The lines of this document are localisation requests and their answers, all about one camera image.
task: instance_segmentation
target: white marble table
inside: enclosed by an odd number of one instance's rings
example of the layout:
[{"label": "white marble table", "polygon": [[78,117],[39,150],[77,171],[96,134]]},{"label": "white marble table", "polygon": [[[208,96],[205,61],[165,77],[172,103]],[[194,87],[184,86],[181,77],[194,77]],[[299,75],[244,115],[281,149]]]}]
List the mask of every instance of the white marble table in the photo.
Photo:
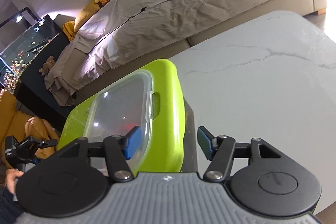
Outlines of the white marble table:
[{"label": "white marble table", "polygon": [[[263,138],[317,176],[316,213],[336,201],[336,44],[323,31],[272,12],[170,60],[196,127],[237,142]],[[210,162],[199,147],[197,158],[203,175]]]}]

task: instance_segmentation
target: gray ribbed surface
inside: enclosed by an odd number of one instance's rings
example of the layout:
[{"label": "gray ribbed surface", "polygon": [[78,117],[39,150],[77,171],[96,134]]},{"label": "gray ribbed surface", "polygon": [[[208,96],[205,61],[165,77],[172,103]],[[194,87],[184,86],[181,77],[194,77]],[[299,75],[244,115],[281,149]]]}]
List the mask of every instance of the gray ribbed surface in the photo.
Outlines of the gray ribbed surface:
[{"label": "gray ribbed surface", "polygon": [[95,208],[66,219],[24,214],[19,224],[315,224],[311,215],[291,220],[255,216],[238,207],[224,188],[201,181],[196,173],[140,173],[115,184]]}]

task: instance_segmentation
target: metal screw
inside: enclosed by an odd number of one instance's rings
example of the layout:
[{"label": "metal screw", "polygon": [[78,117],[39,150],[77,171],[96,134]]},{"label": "metal screw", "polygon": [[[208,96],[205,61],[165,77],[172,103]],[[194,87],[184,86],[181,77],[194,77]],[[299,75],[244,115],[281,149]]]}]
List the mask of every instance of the metal screw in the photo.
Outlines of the metal screw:
[{"label": "metal screw", "polygon": [[119,170],[115,172],[114,175],[118,179],[129,179],[132,174],[126,170]]},{"label": "metal screw", "polygon": [[209,171],[207,172],[207,177],[212,180],[221,179],[223,174],[219,171]]}]

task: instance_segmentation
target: fish tank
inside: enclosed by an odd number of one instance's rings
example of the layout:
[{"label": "fish tank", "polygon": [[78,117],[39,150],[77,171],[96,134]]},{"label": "fish tank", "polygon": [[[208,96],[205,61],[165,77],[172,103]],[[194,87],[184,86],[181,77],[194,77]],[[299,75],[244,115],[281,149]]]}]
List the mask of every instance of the fish tank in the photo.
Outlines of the fish tank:
[{"label": "fish tank", "polygon": [[11,93],[29,64],[59,34],[55,24],[49,16],[44,17],[0,53],[0,83]]}]

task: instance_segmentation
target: floor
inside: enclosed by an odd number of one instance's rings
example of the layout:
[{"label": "floor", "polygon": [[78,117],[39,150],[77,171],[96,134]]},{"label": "floor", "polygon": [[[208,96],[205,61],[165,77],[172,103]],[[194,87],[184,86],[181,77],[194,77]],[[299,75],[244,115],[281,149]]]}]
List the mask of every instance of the floor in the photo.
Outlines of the floor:
[{"label": "floor", "polygon": [[327,13],[323,15],[307,15],[307,20],[322,29],[336,43],[336,0],[327,0]]}]

